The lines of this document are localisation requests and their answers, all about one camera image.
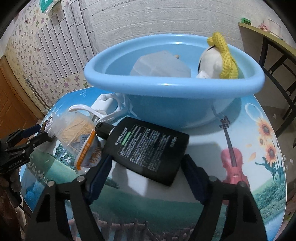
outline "black bottle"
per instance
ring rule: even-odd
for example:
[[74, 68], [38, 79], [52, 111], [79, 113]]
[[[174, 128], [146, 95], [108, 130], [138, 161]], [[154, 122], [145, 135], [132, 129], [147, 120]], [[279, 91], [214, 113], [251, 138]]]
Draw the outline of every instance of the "black bottle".
[[103, 152], [126, 168], [170, 186], [180, 167], [189, 135], [125, 117], [117, 126], [98, 123], [96, 134], [107, 140]]

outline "white brick wall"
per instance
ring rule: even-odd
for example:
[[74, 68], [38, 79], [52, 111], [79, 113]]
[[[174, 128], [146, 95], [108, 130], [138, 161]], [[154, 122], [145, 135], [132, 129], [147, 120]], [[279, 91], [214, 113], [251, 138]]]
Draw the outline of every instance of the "white brick wall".
[[262, 0], [86, 0], [100, 51], [122, 41], [156, 33], [210, 36], [221, 32], [242, 50], [238, 22], [258, 26], [268, 17], [281, 25], [282, 38], [296, 47], [276, 13]]

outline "wooden shelf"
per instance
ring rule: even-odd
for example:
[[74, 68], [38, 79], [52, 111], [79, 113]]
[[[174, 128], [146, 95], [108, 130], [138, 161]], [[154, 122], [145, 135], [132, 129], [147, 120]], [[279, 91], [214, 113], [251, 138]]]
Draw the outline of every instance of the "wooden shelf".
[[245, 23], [239, 23], [239, 27], [247, 28], [249, 30], [252, 30], [254, 32], [257, 32], [264, 37], [268, 38], [270, 41], [272, 41], [274, 44], [276, 44], [279, 48], [281, 48], [283, 51], [290, 53], [292, 57], [296, 60], [296, 49], [294, 49], [292, 46], [288, 45], [285, 41], [281, 40], [280, 38], [270, 34], [269, 32], [263, 31], [259, 28], [256, 28], [254, 26], [245, 24]]

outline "wooden door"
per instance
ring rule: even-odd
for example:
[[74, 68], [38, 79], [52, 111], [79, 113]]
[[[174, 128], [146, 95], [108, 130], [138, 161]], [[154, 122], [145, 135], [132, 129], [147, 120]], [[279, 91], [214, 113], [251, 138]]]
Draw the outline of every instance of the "wooden door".
[[19, 99], [17, 92], [11, 89], [9, 80], [0, 69], [0, 138], [16, 131], [35, 125], [38, 118]]

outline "person's hand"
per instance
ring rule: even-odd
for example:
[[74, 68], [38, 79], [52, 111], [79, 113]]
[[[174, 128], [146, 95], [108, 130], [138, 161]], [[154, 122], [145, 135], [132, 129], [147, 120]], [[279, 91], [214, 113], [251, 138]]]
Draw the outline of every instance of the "person's hand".
[[[18, 172], [18, 169], [15, 169], [11, 175], [10, 175], [10, 187], [14, 192], [19, 192], [22, 189], [22, 184], [20, 182], [20, 174]], [[9, 182], [3, 177], [3, 175], [0, 175], [0, 186], [2, 187], [9, 187]]]

